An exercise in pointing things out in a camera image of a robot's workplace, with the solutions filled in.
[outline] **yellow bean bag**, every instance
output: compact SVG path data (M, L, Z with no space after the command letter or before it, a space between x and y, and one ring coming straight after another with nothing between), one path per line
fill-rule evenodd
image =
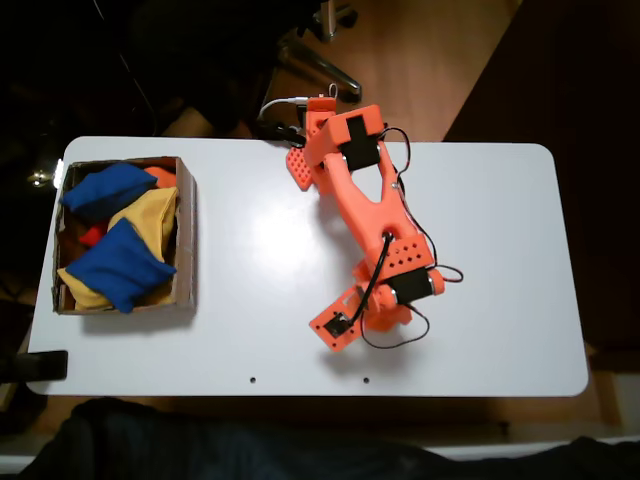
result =
M178 189L176 187L149 190L131 205L116 213L109 221L108 230L111 230L118 223L118 220L125 217L131 222L140 238L144 240L153 256L164 262L162 254L167 247L171 230L173 229L177 194ZM102 308L111 305L104 295L91 290L80 280L67 273L64 268L58 269L58 275L71 290L71 294L76 300L76 310ZM152 305L169 303L171 288L158 290L158 292L153 292L145 298L149 302L144 301L144 303Z
M121 218L126 218L147 244L153 256L164 262L162 254L167 248L173 229L177 194L176 187L149 190L127 208L116 213L109 220L107 230L111 230Z
M64 268L58 269L58 275L60 275L62 281L66 283L69 290L71 290L71 295L73 295L73 298L76 300L76 310L102 308L111 305L107 297L91 290L76 277L68 274Z

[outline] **white cable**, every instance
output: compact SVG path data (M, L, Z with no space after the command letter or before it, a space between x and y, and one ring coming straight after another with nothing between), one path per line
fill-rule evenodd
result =
M275 100L271 100L268 103L265 103L264 106L260 109L260 113L258 114L258 120L262 120L262 116L267 109L271 108L276 103L291 103L293 105L306 105L309 101L309 97L289 97L289 98L276 98Z

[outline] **cable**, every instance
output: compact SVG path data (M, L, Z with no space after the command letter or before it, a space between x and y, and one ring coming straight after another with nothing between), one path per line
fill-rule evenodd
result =
M431 249L433 251L434 264L428 270L431 270L431 269L436 268L436 267L452 270L452 271L456 272L459 275L459 278L446 278L446 277L443 277L443 280L446 281L446 282L451 282L451 283L460 283L460 282L462 282L464 280L464 274L462 273L462 271L460 269L458 269L458 268L451 267L449 265L441 265L441 264L438 263L438 251L436 250L436 244L434 243L434 241L431 238L431 236L426 232L426 230L424 228L422 228L420 223L418 223L416 218L411 213L411 210L409 209L409 205L407 204L407 201L405 199L404 183L402 182L401 176L402 176L403 173L405 173L409 169L409 166L411 165L411 142L409 141L409 136L407 135L407 133L404 130L402 130L401 128L398 128L398 127L385 127L385 129L382 131L382 133L380 133L378 138L384 140L384 136L388 132L390 132L392 130L396 131L396 132L400 132L402 134L402 136L404 137L405 145L407 147L407 163L405 164L404 168L402 170L400 170L399 172L396 170L396 172L398 172L398 177L397 177L396 182L398 183L398 185L401 186L401 188L399 189L400 198L402 200L402 205L404 206L404 209L407 212L407 216L411 219L411 221L414 223L416 228L418 228L418 230L420 230L420 232L429 240L429 243L431 244ZM402 342L397 343L395 345L376 345L376 344L372 343L365 335L365 325L364 325L364 323L365 323L365 321L364 321L365 312L364 312L364 306L366 305L366 302L369 300L369 296L371 295L371 290L373 290L373 285L378 281L378 277L380 275L380 270L382 270L382 265L384 264L384 259L385 259L386 255L387 255L387 251L389 250L389 245L391 244L391 238L392 238L391 235L388 235L388 234L385 237L385 244L384 244L384 247L383 247L382 252L380 254L380 257L378 258L378 264L376 265L376 269L374 270L374 273L373 273L373 275L371 277L371 281L369 282L369 286L367 287L367 291L363 295L362 301L360 302L360 305L358 306L358 309L356 310L356 313L353 316L354 319L356 319L358 317L360 318L360 334L362 336L362 339L365 341L365 343L367 345L369 345L370 347L377 348L377 349L380 349L380 350L391 350L393 348L398 348L398 347L401 347L401 346L406 345L408 343L417 342L418 340L422 340L424 337L426 337L427 334L429 333L429 331L431 330L431 322L429 322L429 319L425 315L423 315L422 312L420 312L420 310L418 310L416 307L414 307L413 305L408 303L405 306L426 322L427 329L424 331L424 333L422 333L421 335L419 335L419 336L417 336L415 338L411 338L409 340L403 340Z
M402 130L401 128L399 128L399 127L386 127L384 130L382 130L382 132L380 133L378 138L384 138L385 134L387 132L389 132L389 131L392 131L392 130L396 131L396 132L400 132L402 134L402 137L404 138L404 143L407 146L407 163L405 164L404 168L398 172L397 183L402 187L401 189L399 189L400 199L402 200L402 205L404 205L404 209L407 212L407 215L409 216L409 218L411 219L413 224L416 226L416 228L418 230L420 230L420 232L425 237L427 237L427 240L429 240L429 243L431 245L431 250L433 252L433 266L430 267L429 270L431 270L432 268L445 268L445 269L448 269L448 270L452 270L452 271L456 272L459 275L459 278L443 277L443 280L445 282L449 282L449 283L460 283L460 282L462 282L464 280L464 273L462 273L462 271L460 269L458 269L458 268L438 263L438 250L436 249L435 242L433 241L431 236L427 233L427 231L424 228L422 228L422 225L420 225L418 220L416 220L416 218L411 213L411 210L409 209L409 205L407 204L407 200L405 198L404 182L402 181L401 176L402 176L402 174L404 172L409 170L409 165L411 165L411 142L409 141L409 136L407 135L407 133L404 130Z
M442 277L442 279L445 282L449 282L449 283L461 283L464 280L464 273L462 273L462 270L460 270L459 268L456 267L450 267L449 265L443 265L442 263L439 263L436 265L439 269L447 269L447 270L452 270L454 272L456 272L458 275L460 275L459 278L447 278L447 277Z
M105 20L104 15L102 14L102 10L100 10L100 7L98 6L98 1L97 0L93 0L93 4L95 5L96 10L98 11L98 15L100 15L100 18L106 24L107 21ZM153 106L151 105L151 102L149 101L147 96L144 94L144 90L142 90L142 87L138 83L138 80L136 80L136 77L133 75L133 73L131 73L131 70L129 69L129 65L127 64L127 61L122 56L122 53L118 52L118 56L120 57L120 60L122 61L122 64L124 65L124 68L127 70L127 72L129 72L129 75L131 75L131 79L133 80L133 83L136 85L136 88L138 89L138 92L140 92L140 95L142 96L142 99L144 100L144 103L147 106L147 109L149 110L149 113L151 114L151 120L153 121L153 133L151 134L151 136L155 137L156 134L158 133L158 119L156 117L156 112L153 109Z
M371 280L369 281L369 285L367 285L367 289L362 295L362 300L360 300L360 305L356 309L356 313L354 313L353 317L349 320L350 325L356 323L358 317L362 314L364 315L364 307L369 302L369 297L371 296L371 292L373 291L373 287L375 287L378 282L378 277L380 276L380 271L382 270L382 266L384 265L384 259L387 257L387 252L389 251L389 245L391 245L391 240L393 240L393 235L390 233L385 233L384 235L384 245L382 246L382 251L380 252L380 257L378 257L378 263L376 264L376 268L371 275Z
M406 345L407 343L417 342L418 340L422 340L424 337L426 337L427 334L429 333L429 330L431 330L431 322L429 322L429 319L425 315L423 315L422 312L420 312L420 310L418 310L416 307L414 307L410 303L408 303L405 306L409 310L411 310L413 313L421 317L427 323L427 329L423 334L415 338L411 338L409 340L403 340L402 342L396 343L395 345L376 345L375 343L371 343L371 341L369 341L369 339L364 334L364 330L365 330L364 329L364 312L362 312L362 315L360 316L360 334L362 335L362 339L366 342L366 344L369 345L370 347L377 348L379 350L391 350L392 348L398 348L403 345Z
M265 103L260 109L260 113L258 113L258 120L262 120L264 112L266 112L269 108L276 105L277 103L291 103L293 105L306 105L309 101L309 97L289 97L289 98L276 98L275 100L271 100L270 102Z

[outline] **black wire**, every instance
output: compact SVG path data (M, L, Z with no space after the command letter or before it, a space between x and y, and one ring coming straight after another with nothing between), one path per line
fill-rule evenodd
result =
M402 199L402 204L404 205L404 209L406 210L407 215L409 216L411 221L414 223L414 225L418 228L418 230L420 230L420 232L425 237L427 237L427 239L429 240L429 243L431 244L431 250L433 252L434 265L432 267L430 267L428 270L431 270L431 269L436 268L436 267L452 270L452 271L456 272L460 276L460 278L445 278L445 277L443 277L444 281L451 282L451 283L460 283L460 282L462 282L462 280L464 280L464 274L462 273L462 271L459 270L458 268L450 267L449 265L441 265L441 264L438 263L438 251L436 249L435 242L433 241L431 236L427 233L427 231L424 228L422 228L422 225L420 225L418 220L416 220L416 218L411 213L411 210L409 209L409 205L407 205L407 201L405 200L404 182L402 181L401 176L402 176L402 174L404 172L406 172L409 169L409 165L411 165L411 142L409 141L409 136L407 135L407 133L404 130L402 130L401 128L399 128L399 127L385 127L385 129L382 131L382 133L380 133L378 138L384 139L384 136L389 131L392 131L392 130L396 131L396 132L400 132L402 134L402 136L404 138L404 143L405 143L405 145L407 147L407 163L405 164L404 168L402 170L400 170L399 172L395 168L395 166L393 168L398 173L398 177L397 177L396 182L401 187L400 198ZM369 282L369 286L367 287L367 291L363 295L362 301L360 302L360 305L358 305L358 309L356 310L355 315L351 319L351 322L353 323L355 321L355 319L360 317L360 334L362 336L362 339L370 347L377 348L377 349L380 349L380 350L391 350L392 348L398 348L398 347L401 347L401 346L406 345L408 343L417 342L418 340L422 340L424 337L426 337L427 334L429 333L429 330L431 330L431 322L429 322L429 319L425 315L423 315L422 312L420 312L420 310L418 310L416 307L414 307L413 305L408 303L405 306L409 310L411 310L413 313L418 315L420 318L422 318L427 324L427 329L425 330L425 332L423 334L421 334L421 335L419 335L419 336L417 336L415 338L411 338L409 340L403 340L402 342L397 343L395 345L376 345L375 343L372 343L371 341L369 341L369 339L365 335L365 327L364 327L364 314L365 314L365 312L364 312L364 307L365 307L367 301L369 300L369 296L371 295L371 291L373 290L373 285L378 281L378 277L380 275L380 271L382 270L382 266L384 264L384 260L385 260L385 257L387 255L387 251L389 250L389 245L391 244L391 238L392 238L391 235L385 234L385 244L384 244L384 247L382 248L382 252L380 254L380 257L378 258L378 264L376 265L376 269L373 272L373 275L371 277L371 281Z
M356 320L360 316L360 314L364 314L364 307L367 305L369 301L369 297L371 296L371 292L373 291L373 287L375 287L376 282L378 281L378 277L380 276L380 271L382 270L382 266L384 265L384 259L387 256L387 252L389 251L389 245L391 245L391 240L393 240L393 235L390 233L385 233L384 237L384 245L382 246L382 252L380 252L380 257L378 258L378 263L376 265L375 270L373 271L373 275L371 275L371 280L369 281L369 285L362 295L362 300L360 300L360 305L356 309L356 313L349 320L349 324L353 325L356 323Z
M429 319L425 315L423 315L422 312L420 312L420 310L418 310L416 307L414 307L410 303L408 303L405 306L409 310L411 310L413 313L415 313L416 315L424 319L424 321L427 323L427 329L425 330L425 332L420 336L411 338L409 340L403 340L402 342L396 343L395 345L376 345L375 343L371 343L364 334L364 312L362 312L362 315L360 316L360 334L362 335L362 339L367 343L367 345L373 348L377 348L379 350L391 350L392 348L398 348L403 345L406 345L407 343L417 342L418 340L422 340L424 337L427 336L427 334L429 333L429 330L431 330L431 323L429 322Z

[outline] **dark fabric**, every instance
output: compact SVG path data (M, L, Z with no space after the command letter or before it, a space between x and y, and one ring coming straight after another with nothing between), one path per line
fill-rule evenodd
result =
M640 445L579 438L519 459L455 462L372 439L248 428L113 399L76 407L19 478L637 479Z

